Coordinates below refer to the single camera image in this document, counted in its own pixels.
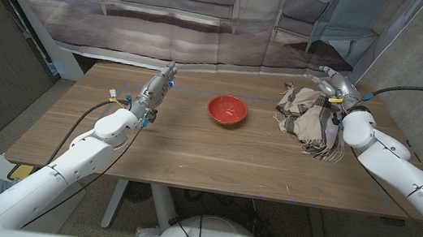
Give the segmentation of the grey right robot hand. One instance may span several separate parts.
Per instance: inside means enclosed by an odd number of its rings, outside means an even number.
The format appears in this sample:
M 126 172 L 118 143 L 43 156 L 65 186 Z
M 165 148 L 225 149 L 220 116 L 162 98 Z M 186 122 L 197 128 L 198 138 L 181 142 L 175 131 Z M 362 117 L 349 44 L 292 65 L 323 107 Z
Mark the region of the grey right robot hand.
M 360 103 L 362 96 L 346 76 L 330 67 L 320 66 L 320 68 L 328 74 L 330 80 L 324 80 L 311 74 L 307 74 L 305 77 L 315 83 L 327 97 L 340 99 L 345 110 L 350 110 Z

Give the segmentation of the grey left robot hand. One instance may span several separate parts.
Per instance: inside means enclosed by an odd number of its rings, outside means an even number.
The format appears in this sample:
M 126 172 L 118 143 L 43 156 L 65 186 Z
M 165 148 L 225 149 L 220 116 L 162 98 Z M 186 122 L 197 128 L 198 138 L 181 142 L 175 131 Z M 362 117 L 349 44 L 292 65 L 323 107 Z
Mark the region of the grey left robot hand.
M 151 78 L 132 102 L 130 111 L 139 119 L 155 120 L 157 108 L 163 103 L 167 92 L 175 85 L 175 61 L 168 63 L 157 75 Z

